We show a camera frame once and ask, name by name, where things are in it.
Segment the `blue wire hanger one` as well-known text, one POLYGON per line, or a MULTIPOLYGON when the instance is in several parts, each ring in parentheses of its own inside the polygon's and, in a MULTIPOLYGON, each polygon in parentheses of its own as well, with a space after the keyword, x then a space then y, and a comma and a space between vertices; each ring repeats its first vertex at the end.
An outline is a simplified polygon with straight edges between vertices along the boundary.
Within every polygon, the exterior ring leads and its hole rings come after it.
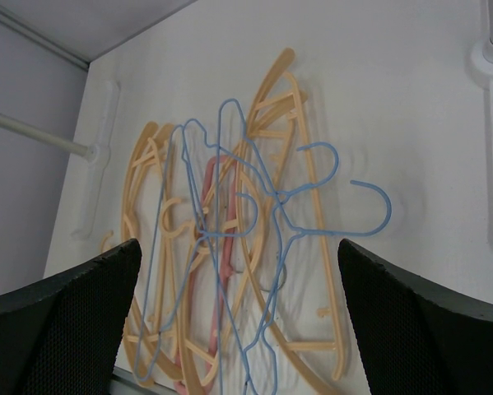
POLYGON ((123 187, 121 235, 136 239, 140 235, 140 222, 135 209, 138 197, 149 171, 154 170, 161 181, 160 208, 157 214, 154 240, 159 242, 158 291, 151 316, 145 315, 147 303, 133 300, 129 316, 123 327, 123 348, 133 363, 133 376, 137 384, 149 388, 154 384, 153 370, 159 368, 174 384, 186 389, 198 373, 193 357, 199 355, 213 363, 215 355, 201 349, 190 338, 191 301, 195 272, 209 254, 206 246, 189 245, 186 264, 186 283, 175 283, 174 240, 184 232, 192 238, 198 236, 195 221, 173 227, 172 206, 181 198, 171 197, 173 181, 174 143, 170 138, 174 125, 159 126, 148 122, 137 139, 128 163, 123 187))

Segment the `blue wire hanger two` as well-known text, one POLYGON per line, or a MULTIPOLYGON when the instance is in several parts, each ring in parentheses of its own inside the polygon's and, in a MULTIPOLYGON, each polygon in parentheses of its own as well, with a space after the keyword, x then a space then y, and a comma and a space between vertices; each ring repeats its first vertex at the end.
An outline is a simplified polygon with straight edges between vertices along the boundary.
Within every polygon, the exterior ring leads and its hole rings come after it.
MULTIPOLYGON (((235 337, 236 337, 236 342, 237 342, 237 346, 239 348, 239 355, 240 355, 240 358, 242 360, 242 365, 243 365, 243 368, 244 368, 244 373, 245 373, 245 377, 244 377, 244 385, 243 385, 243 388, 242 388, 242 394, 248 394, 248 390, 250 389, 252 391, 252 394, 258 394, 257 393, 257 390, 253 384, 253 379, 251 377, 251 372, 250 372, 250 366, 249 366, 249 360, 248 360, 248 351, 250 348, 254 347, 257 342, 258 342, 258 339, 257 340, 254 340, 253 343, 250 345, 250 346, 247 346, 246 348, 243 348, 242 347, 242 344, 240 342, 240 339, 239 339, 239 334, 238 334, 238 331, 237 331, 237 327, 235 325, 235 318, 234 318, 234 315, 232 314, 231 312, 231 309, 230 309, 230 306, 228 305, 228 300, 227 300, 227 295, 226 295, 226 290, 227 290, 227 280, 223 280, 223 278, 225 276, 221 276, 221 269, 225 269, 224 272, 226 272, 225 274, 229 274, 229 273, 232 273, 233 270, 230 268, 231 266, 229 265, 229 259, 228 260, 225 260, 224 258, 230 258, 230 254, 228 254, 226 251, 227 249, 225 249, 225 247, 230 247, 232 248, 232 244, 233 244, 233 240, 234 239, 237 239, 239 237, 242 237, 242 236, 246 236, 248 235, 249 233, 251 233, 251 231, 253 230, 253 227, 257 224, 258 222, 258 218, 260 216, 260 214, 258 213, 258 204, 256 202, 253 201, 253 197, 248 195, 248 194, 244 194, 244 193, 239 193, 239 192, 234 192, 235 190, 232 188, 230 191, 233 192, 232 193, 232 196, 230 197, 230 202, 229 202, 229 205, 228 205, 228 209, 231 209, 232 208, 232 202, 234 202, 235 198, 234 197, 238 197, 238 198, 244 198, 244 199, 248 199, 251 201, 251 203, 253 204, 253 208, 255 209, 255 213, 254 213, 254 219, 253 219, 253 224, 247 228, 245 231, 243 231, 242 233, 239 232, 239 233, 235 233, 235 231, 230 231, 230 229, 234 230, 235 228, 239 228, 239 223, 237 222, 237 224, 235 224, 233 221, 231 222, 231 227, 230 228, 223 228, 223 229, 220 229, 219 228, 219 225, 218 225, 218 209, 216 208, 216 230, 214 231, 210 231, 210 230, 207 230, 207 223, 206 223, 206 220, 205 220, 205 215, 202 214, 202 203, 204 202, 204 199, 201 198, 201 196, 198 195, 198 190, 197 190, 197 187, 196 187, 196 184, 195 184, 195 181, 194 181, 194 176, 193 176, 193 166, 192 166, 192 163, 191 163, 191 158, 190 158, 190 155, 188 153, 188 143, 187 143, 187 140, 186 140, 186 136, 185 136, 185 130, 186 128, 189 126, 189 124, 191 123, 195 123, 196 125, 198 125, 200 127, 200 129, 202 130, 202 142, 204 144, 204 146, 206 146, 208 149, 214 149, 216 150, 216 157, 214 157, 213 159, 215 159, 215 162, 214 162, 214 165, 217 165, 217 161, 219 161, 220 159, 229 159, 232 161, 232 165, 234 164, 233 162, 235 161, 238 162, 239 164, 241 165, 246 165, 246 166, 249 166, 250 168, 252 168, 253 170, 255 170, 255 172, 257 172, 257 170, 252 166, 250 165, 249 162, 247 162, 246 160, 243 160, 243 159, 240 159, 238 154, 234 154, 232 153, 231 151, 228 151, 226 150, 222 145, 221 145, 221 130, 222 130, 222 113, 223 113, 223 110, 225 108, 226 105, 228 104, 232 104, 236 107, 237 111, 238 111, 238 114, 239 114, 239 118, 240 118, 240 130, 241 130, 241 133, 243 135, 244 138, 245 137, 245 133, 246 133, 246 121, 245 121, 245 117, 244 117, 244 112, 242 110, 242 107, 240 105, 240 102, 235 99, 235 98, 229 98, 227 100, 224 100, 222 103, 221 103, 221 106, 218 110, 218 120, 217 120, 217 138, 216 138, 216 142, 213 143, 213 144, 210 144, 208 141, 207 141, 207 129, 204 127, 204 125, 197 119, 197 118, 190 118, 188 119, 184 124, 180 125, 180 128, 181 128, 181 133, 182 133, 182 142, 183 142, 183 148, 182 148, 182 161, 184 162, 184 165, 185 165, 185 169, 186 169, 186 175, 188 177, 188 186, 189 186, 189 193, 190 193, 190 200, 191 200, 191 203, 192 203, 192 209, 193 209, 193 214, 195 215, 195 220, 194 220, 194 225, 195 225, 195 250, 194 252, 190 253, 189 257, 188 257, 188 268, 186 269, 185 271, 185 275, 184 275, 184 283, 183 283, 183 286, 185 286, 187 284, 187 281, 188 281, 188 269, 192 269, 194 268, 194 259, 195 259, 195 253, 198 253, 198 255, 202 255, 202 249, 198 249, 200 244, 202 242, 207 242, 207 247, 209 248, 209 254, 210 254, 210 258, 212 259, 212 265, 213 265, 213 269, 214 269, 214 272, 215 272, 215 282, 216 282, 216 296, 215 296, 215 301, 214 301, 214 314, 213 314, 213 323, 216 325, 215 328, 213 328, 214 330, 216 330, 216 346, 215 346, 215 352, 216 354, 214 354, 213 356, 217 356, 217 361, 216 362, 213 362, 213 365, 212 367, 216 367, 217 368, 217 375, 218 375, 218 379, 219 379, 219 385, 221 387, 221 394, 223 394, 222 390, 223 390, 223 368, 222 368, 222 350, 224 349, 224 332, 221 330, 221 319, 224 317, 224 313, 222 312, 222 309, 225 308, 225 313, 228 314, 229 316, 229 324, 231 325, 231 329, 233 331, 233 333, 235 334, 235 337), (212 244, 212 240, 211 239, 215 239, 216 241, 216 247, 213 247, 213 244, 212 244), (223 259, 222 260, 219 260, 218 257, 217 257, 217 252, 218 252, 218 246, 219 246, 219 243, 220 243, 220 239, 223 239, 223 249, 222 249, 222 257, 223 259)), ((255 145, 255 143, 253 143, 252 141, 250 141, 248 138, 246 138, 247 140, 247 143, 248 144, 251 144, 254 148, 254 150, 257 150, 257 146, 255 145)))

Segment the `beige small hanger left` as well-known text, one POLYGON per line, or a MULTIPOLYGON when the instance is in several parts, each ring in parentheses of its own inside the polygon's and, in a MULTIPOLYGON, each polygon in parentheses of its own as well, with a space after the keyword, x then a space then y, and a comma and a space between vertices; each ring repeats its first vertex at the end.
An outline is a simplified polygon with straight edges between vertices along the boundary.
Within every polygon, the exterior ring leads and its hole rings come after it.
POLYGON ((104 237, 103 237, 103 239, 101 240, 101 243, 100 243, 100 251, 102 253, 107 252, 107 251, 109 251, 110 249, 113 248, 113 245, 110 242, 110 240, 112 239, 113 236, 114 236, 114 232, 112 230, 108 231, 104 235, 104 237))

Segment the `pink plastic hanger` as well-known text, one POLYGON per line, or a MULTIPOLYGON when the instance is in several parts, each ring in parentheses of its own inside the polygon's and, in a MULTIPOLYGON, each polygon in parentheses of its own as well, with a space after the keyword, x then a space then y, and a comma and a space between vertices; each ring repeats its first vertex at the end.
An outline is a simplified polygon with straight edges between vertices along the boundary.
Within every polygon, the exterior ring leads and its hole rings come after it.
MULTIPOLYGON (((232 165, 232 161, 229 159, 220 159, 217 161, 217 165, 214 165, 215 159, 213 156, 208 162, 204 175, 203 185, 202 185, 202 193, 201 198, 204 199, 202 203, 202 214, 205 215, 205 220, 207 219, 207 213, 210 210, 211 203, 215 196, 218 195, 219 187, 216 185, 218 182, 224 178, 230 170, 236 170, 237 165, 235 161, 232 165)), ((229 189, 229 199, 226 201, 227 209, 226 209, 226 221, 224 223, 224 229, 231 227, 231 222, 233 221, 237 224, 236 218, 236 198, 235 201, 231 204, 233 205, 231 209, 228 209, 228 205, 230 202, 230 198, 232 193, 230 190, 233 188, 235 190, 236 180, 233 179, 230 189, 229 189)), ((194 220, 189 226, 190 234, 192 236, 192 242, 189 246, 188 257, 190 253, 195 250, 195 225, 194 220)), ((213 247, 216 247, 215 239, 211 239, 213 247)), ((219 260, 222 260, 223 253, 223 241, 219 243, 217 257, 219 260)), ((231 255, 233 251, 232 248, 225 247, 227 249, 227 253, 230 254, 230 258, 224 258, 225 260, 231 260, 231 255)), ((179 302, 179 321, 178 321, 178 334, 179 334, 179 345, 177 355, 175 357, 175 362, 177 365, 181 367, 184 378, 180 381, 176 381, 174 383, 174 389, 178 394, 208 394, 214 385, 214 380, 217 375, 217 368, 212 367, 213 362, 217 361, 217 356, 213 356, 216 354, 215 346, 216 346, 216 330, 213 328, 216 325, 212 322, 211 334, 209 338, 208 348, 206 350, 198 347, 197 344, 193 343, 190 339, 190 319, 191 319, 191 308, 192 308, 192 299, 193 299, 193 289, 196 279, 196 274, 198 267, 201 263, 204 262, 205 259, 210 257, 209 248, 207 247, 207 242, 202 242, 198 248, 202 249, 202 255, 198 255, 195 253, 194 259, 194 268, 188 269, 188 281, 186 284, 186 289, 182 292, 182 296, 179 302)), ((225 276, 223 280, 228 280, 235 273, 235 269, 232 267, 231 263, 230 268, 233 270, 232 273, 225 274, 225 269, 221 269, 221 276, 225 276)))

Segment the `blue wire hanger three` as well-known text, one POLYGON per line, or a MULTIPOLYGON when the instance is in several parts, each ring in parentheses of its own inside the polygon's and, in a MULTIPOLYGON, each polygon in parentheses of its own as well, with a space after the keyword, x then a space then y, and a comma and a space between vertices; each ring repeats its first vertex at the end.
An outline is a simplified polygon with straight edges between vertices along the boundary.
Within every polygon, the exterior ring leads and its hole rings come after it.
POLYGON ((337 206, 289 203, 270 225, 274 241, 263 255, 258 283, 259 321, 248 351, 258 394, 367 394, 356 339, 342 294, 335 252, 341 239, 378 234, 393 206, 380 187, 352 180, 351 186, 383 208, 381 223, 365 231, 320 231, 337 206))

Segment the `beige plastic hanger far left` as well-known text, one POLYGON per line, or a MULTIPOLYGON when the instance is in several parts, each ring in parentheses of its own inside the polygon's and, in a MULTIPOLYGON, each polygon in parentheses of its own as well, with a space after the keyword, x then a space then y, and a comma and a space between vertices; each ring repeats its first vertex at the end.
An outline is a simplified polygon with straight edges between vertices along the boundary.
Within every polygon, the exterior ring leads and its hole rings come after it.
MULTIPOLYGON (((174 163, 174 143, 170 136, 174 125, 149 122, 137 139, 123 183, 120 235, 123 241, 140 239, 144 222, 141 220, 141 195, 149 179, 160 184, 157 200, 170 198, 174 163)), ((150 388, 156 384, 154 373, 159 371, 173 381, 183 378, 182 370, 175 362, 178 335, 176 323, 167 324, 175 318, 173 304, 176 285, 171 239, 154 225, 151 231, 149 251, 142 256, 146 282, 140 296, 134 295, 129 316, 123 327, 123 350, 131 364, 137 384, 150 388)))

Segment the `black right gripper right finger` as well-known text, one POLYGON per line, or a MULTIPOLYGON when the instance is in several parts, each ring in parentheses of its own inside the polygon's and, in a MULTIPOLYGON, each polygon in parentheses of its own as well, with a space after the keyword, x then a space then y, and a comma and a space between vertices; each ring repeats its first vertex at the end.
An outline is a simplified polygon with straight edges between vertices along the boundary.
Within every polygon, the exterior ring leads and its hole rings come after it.
POLYGON ((349 239, 337 258, 371 393, 493 394, 493 304, 349 239))

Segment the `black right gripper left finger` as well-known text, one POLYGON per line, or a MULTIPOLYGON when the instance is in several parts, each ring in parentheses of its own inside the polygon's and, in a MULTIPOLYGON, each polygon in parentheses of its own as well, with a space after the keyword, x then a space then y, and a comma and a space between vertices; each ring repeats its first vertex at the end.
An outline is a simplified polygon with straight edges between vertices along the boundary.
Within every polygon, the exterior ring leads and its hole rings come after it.
POLYGON ((142 262, 136 239, 0 295, 0 394, 107 394, 142 262))

